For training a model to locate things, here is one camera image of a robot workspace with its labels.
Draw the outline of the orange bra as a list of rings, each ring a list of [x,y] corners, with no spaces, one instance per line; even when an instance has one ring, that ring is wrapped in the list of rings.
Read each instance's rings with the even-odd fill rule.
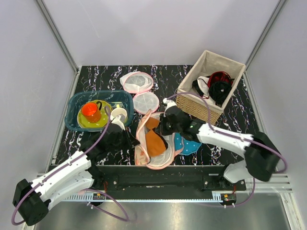
[[[163,154],[167,149],[167,145],[163,141],[163,138],[154,131],[158,124],[159,120],[153,117],[149,117],[145,124],[145,127],[148,129],[147,133],[145,134],[146,147],[150,157],[157,157]]]

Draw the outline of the floral mesh laundry bag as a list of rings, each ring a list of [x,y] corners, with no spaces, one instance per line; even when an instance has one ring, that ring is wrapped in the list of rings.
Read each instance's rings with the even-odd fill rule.
[[[184,149],[183,138],[179,138],[179,147],[176,149],[174,133],[160,136],[154,132],[158,127],[160,115],[161,113],[149,110],[139,121],[136,131],[136,139],[140,144],[135,147],[135,164],[152,170],[166,168]]]

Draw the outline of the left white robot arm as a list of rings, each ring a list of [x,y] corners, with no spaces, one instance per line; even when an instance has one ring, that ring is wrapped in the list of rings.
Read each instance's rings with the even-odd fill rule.
[[[104,156],[124,148],[132,149],[140,142],[125,128],[110,124],[102,133],[88,139],[83,148],[48,173],[32,180],[21,180],[15,188],[15,210],[11,222],[17,226],[16,214],[22,222],[33,226],[40,222],[60,201],[81,190],[104,188],[105,175],[97,164]]]

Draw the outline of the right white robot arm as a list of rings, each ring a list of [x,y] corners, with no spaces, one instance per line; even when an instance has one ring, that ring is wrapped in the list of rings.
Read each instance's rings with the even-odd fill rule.
[[[252,177],[268,182],[281,159],[266,134],[239,134],[224,130],[199,119],[192,119],[176,106],[167,108],[160,115],[159,125],[154,131],[160,136],[179,133],[186,140],[215,145],[241,156],[242,161],[229,164],[218,177],[218,185],[224,190],[230,189],[240,180]]]

